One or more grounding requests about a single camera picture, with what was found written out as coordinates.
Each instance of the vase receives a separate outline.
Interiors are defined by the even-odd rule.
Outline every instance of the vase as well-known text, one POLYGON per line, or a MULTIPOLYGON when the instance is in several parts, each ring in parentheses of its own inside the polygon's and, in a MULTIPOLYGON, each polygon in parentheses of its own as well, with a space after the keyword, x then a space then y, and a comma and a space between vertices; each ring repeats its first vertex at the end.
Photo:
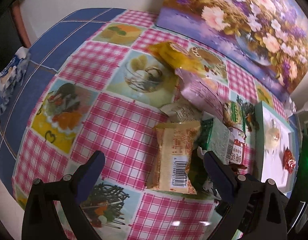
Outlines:
POLYGON ((260 65, 270 66, 268 50, 263 48, 254 38, 254 32, 246 32, 244 30, 239 30, 239 32, 241 36, 235 34, 235 38, 244 54, 260 65))

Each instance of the tablecloth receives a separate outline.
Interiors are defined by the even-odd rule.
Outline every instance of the tablecloth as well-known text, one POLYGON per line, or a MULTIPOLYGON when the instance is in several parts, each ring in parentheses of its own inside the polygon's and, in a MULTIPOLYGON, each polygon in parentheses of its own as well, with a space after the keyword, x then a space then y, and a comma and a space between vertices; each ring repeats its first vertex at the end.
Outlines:
MULTIPOLYGON (((156 14, 134 10, 82 9, 55 24, 31 46, 23 85, 16 87, 9 107, 0 116, 0 178, 20 205, 25 206, 35 178, 60 180, 84 164, 95 150, 102 150, 106 164, 97 189, 119 189, 124 199, 119 216, 109 218, 107 211, 101 212, 102 225, 97 231, 104 239, 202 236, 214 210, 213 199, 145 189, 158 150, 152 128, 167 118, 156 107, 157 99, 126 94, 121 82, 126 60, 143 54, 149 58, 147 45, 161 41, 174 41, 185 48, 199 46, 226 64, 227 80, 218 85, 221 98, 236 100, 239 96, 255 104, 265 96, 283 118, 285 111, 274 95, 237 64, 195 40, 156 27, 156 18, 156 14), (125 39, 121 45, 121 37, 116 36, 112 41, 117 31, 131 34, 130 42, 125 39), (76 117, 66 114, 66 118, 78 120, 73 121, 75 127, 69 128, 60 115, 58 120, 49 116, 54 111, 49 102, 59 93, 76 107, 76 117), (43 127, 39 125, 42 122, 46 124, 43 127)), ((167 89, 173 93, 164 100, 172 102, 177 97, 176 84, 173 89, 167 89)), ((248 169, 243 173, 253 169, 253 136, 247 134, 243 164, 248 169)), ((60 205, 57 210, 62 217, 60 205)), ((62 223, 68 237, 74 239, 64 218, 62 223)))

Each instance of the snack package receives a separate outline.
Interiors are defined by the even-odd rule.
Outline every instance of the snack package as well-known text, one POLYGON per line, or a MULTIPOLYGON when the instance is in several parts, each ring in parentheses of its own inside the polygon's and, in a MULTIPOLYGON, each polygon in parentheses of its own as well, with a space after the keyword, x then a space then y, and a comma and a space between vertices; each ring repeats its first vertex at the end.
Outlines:
POLYGON ((159 152, 147 181, 147 189, 197 194, 187 174, 200 126, 199 121, 160 123, 155 126, 159 152))
POLYGON ((201 121, 201 134, 196 143, 202 149, 198 150, 198 155, 213 151, 223 164, 229 164, 234 136, 216 117, 201 121))
POLYGON ((223 122, 227 127, 236 127, 246 133, 246 126, 249 132, 252 128, 260 128, 255 117, 254 105, 248 102, 243 103, 237 96, 236 102, 228 101, 223 104, 223 122))
POLYGON ((241 165, 244 160, 246 135, 243 131, 235 127, 230 127, 229 130, 234 136, 230 163, 241 165))
POLYGON ((192 57, 182 46, 172 41, 150 45, 147 50, 157 59, 162 59, 173 69, 184 68, 189 71, 205 71, 203 64, 192 57))
POLYGON ((284 152, 284 169, 288 170, 289 174, 292 174, 296 166, 296 160, 292 152, 286 148, 284 152))
POLYGON ((228 101, 223 104, 223 122, 227 127, 233 127, 242 124, 241 106, 234 101, 228 101))
POLYGON ((184 70, 176 69, 175 74, 178 75, 182 82, 181 94, 198 110, 205 111, 223 120, 222 103, 217 94, 210 87, 202 82, 201 78, 184 70))
POLYGON ((169 116, 171 122, 199 121, 202 118, 202 112, 184 98, 167 104, 161 107, 160 110, 169 116))

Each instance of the tan snack package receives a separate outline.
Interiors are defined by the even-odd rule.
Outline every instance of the tan snack package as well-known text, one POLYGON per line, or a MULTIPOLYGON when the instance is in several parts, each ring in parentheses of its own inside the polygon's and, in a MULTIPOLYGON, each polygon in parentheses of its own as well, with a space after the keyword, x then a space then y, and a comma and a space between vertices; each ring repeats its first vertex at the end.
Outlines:
POLYGON ((147 181, 147 189, 197 194, 188 179, 193 143, 199 121, 160 123, 155 129, 159 152, 147 181))
POLYGON ((171 122, 199 121, 203 114, 184 98, 167 104, 161 107, 160 110, 169 116, 171 122))

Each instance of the red candy wrapper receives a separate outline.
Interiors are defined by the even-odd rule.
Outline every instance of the red candy wrapper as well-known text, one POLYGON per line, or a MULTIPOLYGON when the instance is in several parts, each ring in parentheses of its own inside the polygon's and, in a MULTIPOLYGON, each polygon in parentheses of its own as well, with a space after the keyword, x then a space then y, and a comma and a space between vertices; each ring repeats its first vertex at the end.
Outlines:
POLYGON ((286 148, 284 152, 284 169, 288 170, 289 174, 292 174, 296 165, 296 160, 292 152, 286 148))

